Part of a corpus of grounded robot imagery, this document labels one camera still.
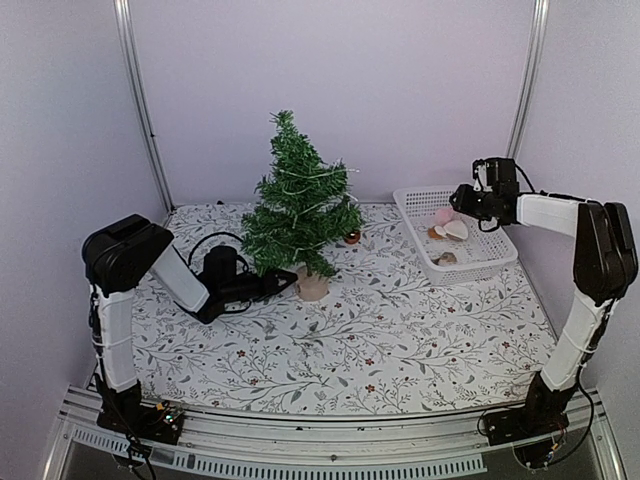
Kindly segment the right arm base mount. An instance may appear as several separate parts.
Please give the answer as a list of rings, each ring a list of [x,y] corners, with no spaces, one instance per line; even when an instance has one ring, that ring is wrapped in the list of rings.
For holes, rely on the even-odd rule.
[[[552,463],[568,426],[565,413],[532,419],[524,407],[485,411],[477,425],[490,446],[522,442],[515,447],[514,455],[528,469],[540,469]]]

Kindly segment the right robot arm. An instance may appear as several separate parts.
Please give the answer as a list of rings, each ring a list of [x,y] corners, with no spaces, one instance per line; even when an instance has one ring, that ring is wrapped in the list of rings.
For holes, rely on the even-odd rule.
[[[556,347],[528,388],[525,404],[510,421],[526,437],[565,428],[566,406],[578,390],[618,302],[636,280],[639,261],[626,206],[571,195],[520,189],[523,170],[511,158],[478,159],[473,184],[450,197],[453,209],[479,223],[522,225],[569,236],[574,241],[575,287]]]

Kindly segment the pink pompom ornament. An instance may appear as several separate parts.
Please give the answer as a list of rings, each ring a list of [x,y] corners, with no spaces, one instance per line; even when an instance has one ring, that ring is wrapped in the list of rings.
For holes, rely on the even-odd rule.
[[[434,213],[434,224],[444,227],[454,219],[455,212],[451,207],[440,208]]]

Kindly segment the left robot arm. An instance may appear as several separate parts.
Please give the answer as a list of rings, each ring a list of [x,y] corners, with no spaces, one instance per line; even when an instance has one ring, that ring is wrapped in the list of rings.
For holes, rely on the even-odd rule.
[[[145,276],[154,277],[181,310],[205,325],[227,314],[230,304],[269,299],[298,280],[283,269],[259,273],[228,245],[213,247],[201,271],[194,272],[192,259],[175,248],[173,233],[138,214],[91,234],[81,256],[90,286],[96,386],[111,419],[128,434],[141,433],[149,423],[140,405],[132,340],[135,291]]]

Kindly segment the white plastic basket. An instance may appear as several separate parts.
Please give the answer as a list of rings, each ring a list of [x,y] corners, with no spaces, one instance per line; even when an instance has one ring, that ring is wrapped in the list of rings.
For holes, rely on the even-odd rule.
[[[393,192],[425,273],[438,286],[491,278],[518,259],[503,230],[484,233],[477,220],[452,209],[454,191],[453,186],[430,186]]]

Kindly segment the red ball ornament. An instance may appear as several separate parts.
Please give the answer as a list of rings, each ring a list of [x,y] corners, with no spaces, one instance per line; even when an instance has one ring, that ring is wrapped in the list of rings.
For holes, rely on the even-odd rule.
[[[344,237],[344,242],[347,245],[355,245],[355,244],[357,244],[359,242],[359,240],[360,240],[360,232],[359,231],[353,231],[353,232],[347,234]]]

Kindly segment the small green christmas tree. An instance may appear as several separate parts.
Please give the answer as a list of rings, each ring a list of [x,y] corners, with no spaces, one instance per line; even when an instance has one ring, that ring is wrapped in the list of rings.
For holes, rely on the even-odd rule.
[[[342,160],[325,162],[291,110],[273,113],[271,123],[272,163],[255,188],[259,201],[242,220],[243,251],[258,274],[293,268],[298,297],[319,301],[337,274],[323,249],[363,226],[350,192],[352,170]]]

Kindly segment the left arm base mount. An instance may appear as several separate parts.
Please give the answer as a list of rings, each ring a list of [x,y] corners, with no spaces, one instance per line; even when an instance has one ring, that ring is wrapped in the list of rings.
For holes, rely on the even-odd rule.
[[[97,425],[134,439],[176,445],[184,420],[184,412],[169,405],[158,409],[137,403],[122,405],[104,401]]]

